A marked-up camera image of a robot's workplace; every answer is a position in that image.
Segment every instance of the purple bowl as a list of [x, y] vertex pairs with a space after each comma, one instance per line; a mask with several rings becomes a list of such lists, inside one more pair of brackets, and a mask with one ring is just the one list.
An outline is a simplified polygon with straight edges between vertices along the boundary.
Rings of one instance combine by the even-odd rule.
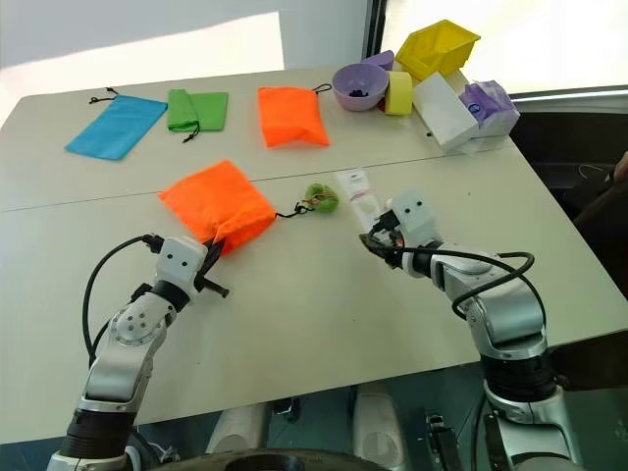
[[393, 69], [394, 53], [392, 51], [380, 52], [371, 57], [367, 57], [362, 61], [362, 64], [373, 64], [380, 66], [385, 71], [391, 71]]
[[373, 64], [351, 64], [334, 74], [332, 86], [342, 108], [365, 111], [375, 107], [384, 97], [389, 86], [389, 73]]

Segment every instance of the white table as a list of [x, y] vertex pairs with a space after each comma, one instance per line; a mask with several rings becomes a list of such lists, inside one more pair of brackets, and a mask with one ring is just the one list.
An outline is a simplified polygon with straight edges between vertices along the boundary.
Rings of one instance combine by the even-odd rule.
[[[4, 128], [0, 143], [6, 138], [11, 137]], [[628, 328], [623, 296], [508, 142], [476, 155], [423, 160], [424, 147], [419, 146], [417, 159], [396, 164], [373, 164], [389, 157], [371, 155], [381, 151], [378, 147], [362, 158], [373, 165], [369, 178], [382, 200], [418, 187], [447, 240], [490, 251], [533, 252], [537, 263], [530, 279], [547, 307], [551, 344]], [[52, 152], [53, 147], [46, 148]], [[304, 154], [300, 158], [318, 159], [314, 151]], [[133, 168], [131, 157], [108, 164], [122, 175], [126, 162]], [[258, 156], [238, 158], [244, 167]], [[19, 168], [8, 162], [9, 168]], [[339, 188], [325, 170], [255, 184], [278, 210], [287, 211], [310, 183]], [[149, 169], [145, 175], [154, 178]], [[74, 184], [68, 186], [63, 195], [60, 185], [35, 197], [14, 191], [8, 205], [13, 210], [0, 213], [0, 443], [65, 433], [86, 375], [80, 306], [96, 261], [131, 236], [187, 234], [153, 193], [79, 201], [64, 198], [92, 188], [77, 182], [79, 189], [73, 192]], [[42, 201], [48, 202], [16, 209]], [[357, 234], [351, 209], [343, 202], [331, 215], [277, 221], [220, 260], [210, 274], [232, 294], [222, 299], [204, 293], [180, 314], [156, 355], [139, 421], [477, 360], [468, 328], [450, 312], [445, 296], [428, 280], [391, 271], [361, 246]], [[154, 262], [155, 256], [138, 246], [103, 269], [92, 296], [94, 332], [140, 283], [150, 281]]]
[[[117, 87], [120, 93], [155, 100], [166, 100], [171, 88], [230, 94], [223, 131], [202, 132], [182, 144], [187, 133], [168, 132], [164, 114], [118, 162], [64, 150], [109, 105], [108, 101], [87, 104], [90, 96], [107, 96], [104, 89], [26, 97], [0, 133], [0, 211], [154, 192], [222, 159], [232, 160], [252, 181], [260, 181], [444, 155], [436, 142], [426, 137], [427, 130], [416, 114], [389, 117], [379, 110], [351, 113], [343, 110], [331, 91], [319, 97], [332, 145], [266, 148], [257, 117], [257, 87], [312, 88], [331, 81], [335, 69]], [[455, 75], [451, 81], [460, 87], [464, 77]], [[509, 138], [495, 137], [483, 139], [477, 150], [512, 145]]]

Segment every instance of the yellow plastic container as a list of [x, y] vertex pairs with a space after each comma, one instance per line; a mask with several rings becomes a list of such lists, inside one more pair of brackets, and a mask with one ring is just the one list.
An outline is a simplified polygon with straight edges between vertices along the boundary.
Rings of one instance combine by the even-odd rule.
[[434, 72], [446, 76], [464, 66], [477, 34], [449, 20], [410, 33], [396, 54], [396, 61], [419, 80]]

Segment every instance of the orange drawstring bag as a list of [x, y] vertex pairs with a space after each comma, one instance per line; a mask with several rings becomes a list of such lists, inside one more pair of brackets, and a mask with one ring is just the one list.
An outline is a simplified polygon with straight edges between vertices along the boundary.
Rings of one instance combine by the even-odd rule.
[[321, 120], [318, 93], [331, 88], [321, 85], [313, 90], [295, 86], [262, 86], [257, 89], [259, 121], [267, 147], [303, 140], [329, 145]]
[[199, 241], [224, 240], [223, 255], [275, 221], [275, 209], [229, 160], [184, 178], [159, 197]]

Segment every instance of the tape roll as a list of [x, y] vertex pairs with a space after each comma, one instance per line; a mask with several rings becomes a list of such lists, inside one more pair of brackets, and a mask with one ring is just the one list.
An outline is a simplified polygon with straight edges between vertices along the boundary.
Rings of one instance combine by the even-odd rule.
[[384, 112], [387, 115], [412, 113], [412, 76], [408, 72], [389, 72]]

